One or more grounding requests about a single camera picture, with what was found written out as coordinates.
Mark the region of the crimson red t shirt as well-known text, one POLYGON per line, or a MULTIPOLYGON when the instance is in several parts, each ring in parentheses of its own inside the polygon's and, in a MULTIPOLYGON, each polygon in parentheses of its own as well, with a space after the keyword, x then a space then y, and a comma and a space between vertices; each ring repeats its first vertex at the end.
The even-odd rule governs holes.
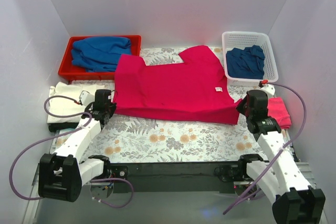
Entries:
POLYGON ((181 63, 147 66, 122 55, 114 75, 114 103, 121 115, 236 125, 237 103, 227 91, 220 60, 209 47, 180 52, 181 63))

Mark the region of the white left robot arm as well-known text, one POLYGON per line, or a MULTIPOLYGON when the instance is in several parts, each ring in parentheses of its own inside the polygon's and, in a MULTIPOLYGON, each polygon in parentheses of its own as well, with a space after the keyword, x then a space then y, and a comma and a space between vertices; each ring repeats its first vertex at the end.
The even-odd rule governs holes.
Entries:
POLYGON ((97 179, 111 178, 110 160, 103 155, 80 160, 92 140, 101 133, 116 110, 112 91, 98 89, 92 102, 88 102, 84 115, 65 143, 51 154, 44 154, 39 162, 38 193, 42 198, 74 202, 82 186, 97 179))

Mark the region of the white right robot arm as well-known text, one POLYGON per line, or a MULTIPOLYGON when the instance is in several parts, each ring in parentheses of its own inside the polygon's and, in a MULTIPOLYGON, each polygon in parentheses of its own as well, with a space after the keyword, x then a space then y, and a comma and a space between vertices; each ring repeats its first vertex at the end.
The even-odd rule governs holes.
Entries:
POLYGON ((268 115, 268 101, 275 94, 275 87, 260 84, 260 89, 249 90, 237 106, 244 115, 247 127, 269 162, 259 155, 240 158, 238 176, 253 180, 272 204, 276 223, 319 223, 326 197, 315 189, 298 168, 285 142, 277 121, 268 115))

